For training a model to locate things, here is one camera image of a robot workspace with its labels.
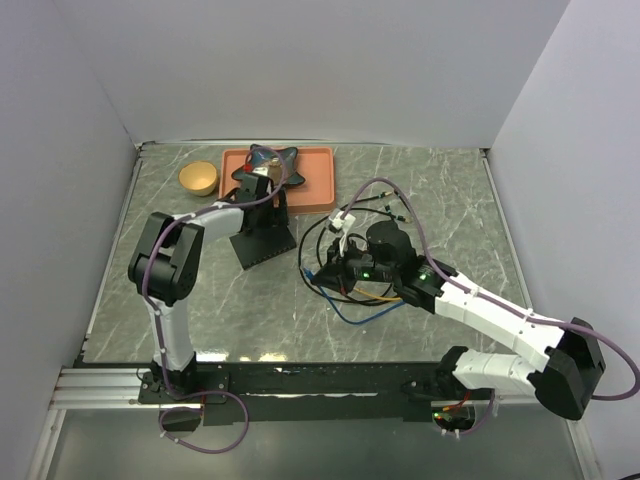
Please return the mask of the black network switch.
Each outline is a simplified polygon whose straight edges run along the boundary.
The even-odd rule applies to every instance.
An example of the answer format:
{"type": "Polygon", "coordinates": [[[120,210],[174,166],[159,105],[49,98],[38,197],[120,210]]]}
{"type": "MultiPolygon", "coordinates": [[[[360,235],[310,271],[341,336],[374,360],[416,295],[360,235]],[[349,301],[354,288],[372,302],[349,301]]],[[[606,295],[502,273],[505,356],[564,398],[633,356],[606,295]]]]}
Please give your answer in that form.
{"type": "Polygon", "coordinates": [[[286,225],[240,232],[232,236],[230,242],[243,270],[297,247],[296,240],[286,225]]]}

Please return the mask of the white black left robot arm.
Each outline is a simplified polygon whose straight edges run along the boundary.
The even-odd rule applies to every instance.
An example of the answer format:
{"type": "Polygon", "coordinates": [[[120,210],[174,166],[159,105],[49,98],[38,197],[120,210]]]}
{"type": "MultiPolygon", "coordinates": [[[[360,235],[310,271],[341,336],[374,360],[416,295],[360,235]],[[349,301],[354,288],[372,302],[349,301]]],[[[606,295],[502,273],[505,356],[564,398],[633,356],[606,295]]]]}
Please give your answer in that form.
{"type": "Polygon", "coordinates": [[[249,174],[239,187],[200,210],[152,213],[129,262],[128,278],[145,303],[154,334],[152,378],[177,402],[190,400],[203,384],[187,298],[203,247],[222,238],[230,241],[244,270],[293,250],[283,184],[249,174]]]}

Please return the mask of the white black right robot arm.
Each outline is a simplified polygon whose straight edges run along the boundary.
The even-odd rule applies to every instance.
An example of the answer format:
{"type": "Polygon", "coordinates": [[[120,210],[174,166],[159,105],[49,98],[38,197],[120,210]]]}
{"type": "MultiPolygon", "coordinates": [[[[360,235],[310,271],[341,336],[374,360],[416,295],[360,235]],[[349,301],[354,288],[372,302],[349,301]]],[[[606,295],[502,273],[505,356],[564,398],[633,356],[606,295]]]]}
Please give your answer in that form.
{"type": "Polygon", "coordinates": [[[325,264],[309,278],[321,292],[341,294],[362,281],[387,283],[405,304],[467,325],[509,348],[507,354],[452,349],[437,374],[438,389],[448,398],[492,389],[533,396],[552,413],[579,420],[605,371],[589,323],[535,317],[448,265],[417,254],[393,221],[369,227],[365,248],[346,237],[334,240],[325,264]]]}

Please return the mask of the blue star-shaped dish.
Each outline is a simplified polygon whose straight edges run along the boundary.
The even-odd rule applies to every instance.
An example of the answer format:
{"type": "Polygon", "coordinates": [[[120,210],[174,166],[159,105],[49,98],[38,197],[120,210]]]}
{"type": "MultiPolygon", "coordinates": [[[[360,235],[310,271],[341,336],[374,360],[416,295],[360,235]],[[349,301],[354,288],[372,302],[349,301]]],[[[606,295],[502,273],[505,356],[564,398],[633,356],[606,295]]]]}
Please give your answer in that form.
{"type": "Polygon", "coordinates": [[[298,172],[298,153],[297,147],[268,149],[262,145],[252,144],[243,165],[232,172],[231,178],[241,182],[247,175],[242,172],[242,167],[248,162],[261,163],[264,160],[278,159],[281,162],[282,175],[285,174],[283,186],[287,188],[301,186],[306,179],[298,172]]]}

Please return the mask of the salmon pink tray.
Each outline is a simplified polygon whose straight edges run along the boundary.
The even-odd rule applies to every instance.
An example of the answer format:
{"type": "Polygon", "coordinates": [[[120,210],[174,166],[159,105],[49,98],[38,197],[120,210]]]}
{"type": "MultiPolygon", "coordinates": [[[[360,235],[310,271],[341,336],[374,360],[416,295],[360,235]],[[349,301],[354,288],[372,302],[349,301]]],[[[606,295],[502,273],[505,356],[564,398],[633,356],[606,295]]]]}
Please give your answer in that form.
{"type": "MultiPolygon", "coordinates": [[[[241,167],[247,148],[227,149],[222,154],[218,194],[223,196],[240,183],[232,172],[241,167]]],[[[336,187],[333,150],[327,146],[299,148],[297,171],[305,178],[301,186],[287,187],[290,214],[330,213],[336,208],[336,187]]]]}

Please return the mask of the yellow wooden bowl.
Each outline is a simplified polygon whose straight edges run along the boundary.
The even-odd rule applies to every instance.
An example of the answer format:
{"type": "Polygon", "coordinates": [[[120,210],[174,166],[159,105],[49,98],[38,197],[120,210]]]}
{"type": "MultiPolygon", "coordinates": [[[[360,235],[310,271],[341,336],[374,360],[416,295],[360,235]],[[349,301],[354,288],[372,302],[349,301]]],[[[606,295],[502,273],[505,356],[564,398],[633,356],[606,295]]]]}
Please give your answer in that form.
{"type": "Polygon", "coordinates": [[[215,165],[206,161],[195,161],[185,165],[179,172],[180,185],[189,193],[204,197],[211,195],[219,182],[215,165]]]}

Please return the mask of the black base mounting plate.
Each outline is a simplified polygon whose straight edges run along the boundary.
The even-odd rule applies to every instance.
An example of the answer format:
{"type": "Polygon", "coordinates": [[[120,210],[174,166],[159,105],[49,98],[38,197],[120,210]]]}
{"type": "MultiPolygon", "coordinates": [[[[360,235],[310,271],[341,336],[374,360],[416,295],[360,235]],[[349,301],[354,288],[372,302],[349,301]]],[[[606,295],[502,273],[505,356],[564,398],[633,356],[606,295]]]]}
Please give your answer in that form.
{"type": "Polygon", "coordinates": [[[207,426],[250,420],[324,421],[396,418],[429,422],[437,402],[485,401],[444,362],[194,363],[167,378],[153,365],[144,373],[143,405],[199,407],[207,426]]]}

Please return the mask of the aluminium frame rail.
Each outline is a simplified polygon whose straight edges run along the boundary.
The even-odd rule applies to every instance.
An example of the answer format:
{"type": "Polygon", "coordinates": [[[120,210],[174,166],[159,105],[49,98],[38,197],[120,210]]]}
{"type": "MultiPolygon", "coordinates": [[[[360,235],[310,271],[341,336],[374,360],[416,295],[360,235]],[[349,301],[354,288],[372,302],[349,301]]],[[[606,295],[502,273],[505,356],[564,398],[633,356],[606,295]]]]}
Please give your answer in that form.
{"type": "MultiPolygon", "coordinates": [[[[143,404],[139,400],[142,381],[138,378],[148,369],[137,368],[65,368],[62,369],[50,401],[50,409],[122,409],[122,408],[161,408],[165,406],[187,406],[193,408],[194,402],[182,404],[161,403],[159,400],[143,404]]],[[[249,394],[249,399],[307,399],[326,397],[346,398],[346,393],[320,394],[249,394]]],[[[541,406],[535,397],[507,395],[499,392],[495,402],[499,406],[535,405],[541,406]]]]}

